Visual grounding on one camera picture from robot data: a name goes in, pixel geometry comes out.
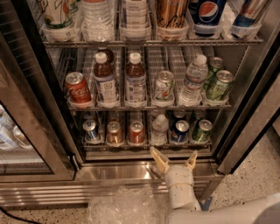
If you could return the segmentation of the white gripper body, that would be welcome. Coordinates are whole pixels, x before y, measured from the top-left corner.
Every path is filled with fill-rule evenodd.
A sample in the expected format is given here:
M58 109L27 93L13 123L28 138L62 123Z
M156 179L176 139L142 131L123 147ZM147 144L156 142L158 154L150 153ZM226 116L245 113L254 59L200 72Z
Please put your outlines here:
M194 193L193 170L183 165L171 166L164 175L173 209L200 211L200 203Z

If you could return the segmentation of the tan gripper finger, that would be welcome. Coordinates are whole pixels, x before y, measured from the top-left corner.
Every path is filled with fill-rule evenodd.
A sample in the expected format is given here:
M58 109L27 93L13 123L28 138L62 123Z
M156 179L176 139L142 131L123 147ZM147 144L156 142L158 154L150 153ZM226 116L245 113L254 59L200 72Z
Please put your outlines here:
M169 158L164 155L161 151L156 149L154 146L150 147L150 154L157 164L157 168L163 173L166 174L169 169Z
M193 169L195 168L197 156L198 156L198 152L195 150L185 162L185 166L188 168L190 172L192 172Z

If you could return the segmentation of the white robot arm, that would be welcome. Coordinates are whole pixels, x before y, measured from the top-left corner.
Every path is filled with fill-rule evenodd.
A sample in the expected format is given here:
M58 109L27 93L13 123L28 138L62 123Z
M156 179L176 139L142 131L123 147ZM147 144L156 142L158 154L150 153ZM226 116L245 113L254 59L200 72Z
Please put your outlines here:
M165 224L279 224L280 194L275 193L242 204L203 211L194 194L195 150L184 165L170 165L170 159L150 147L157 168L164 174L172 212Z

